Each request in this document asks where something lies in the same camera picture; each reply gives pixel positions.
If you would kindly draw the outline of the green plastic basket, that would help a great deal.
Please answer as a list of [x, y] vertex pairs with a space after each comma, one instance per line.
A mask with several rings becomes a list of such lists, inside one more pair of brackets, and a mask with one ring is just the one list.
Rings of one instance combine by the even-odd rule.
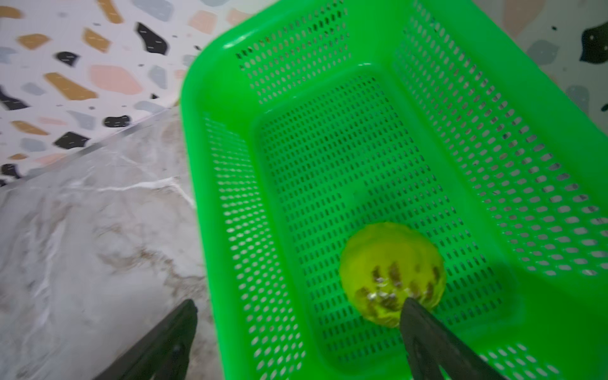
[[435, 316], [509, 379], [607, 377], [607, 137], [470, 1], [281, 1], [180, 96], [227, 379], [408, 379], [340, 253], [405, 224]]

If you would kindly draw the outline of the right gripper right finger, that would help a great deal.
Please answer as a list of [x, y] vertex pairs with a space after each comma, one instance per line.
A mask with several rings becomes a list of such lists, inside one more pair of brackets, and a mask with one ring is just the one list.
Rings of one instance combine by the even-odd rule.
[[503, 378], [414, 298], [402, 306], [400, 333], [414, 379]]

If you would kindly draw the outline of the green fruit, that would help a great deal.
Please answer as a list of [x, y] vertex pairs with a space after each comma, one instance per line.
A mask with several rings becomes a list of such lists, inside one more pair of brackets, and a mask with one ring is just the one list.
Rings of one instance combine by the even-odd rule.
[[407, 299], [432, 311], [447, 289], [438, 246], [400, 223], [372, 223], [354, 233], [340, 254], [339, 276], [354, 309], [390, 329], [399, 326]]

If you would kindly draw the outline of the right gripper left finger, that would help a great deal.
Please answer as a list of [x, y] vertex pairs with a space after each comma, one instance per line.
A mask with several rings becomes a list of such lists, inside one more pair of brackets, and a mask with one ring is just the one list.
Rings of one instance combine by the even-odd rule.
[[196, 335], [197, 308], [186, 299], [97, 379], [184, 379]]

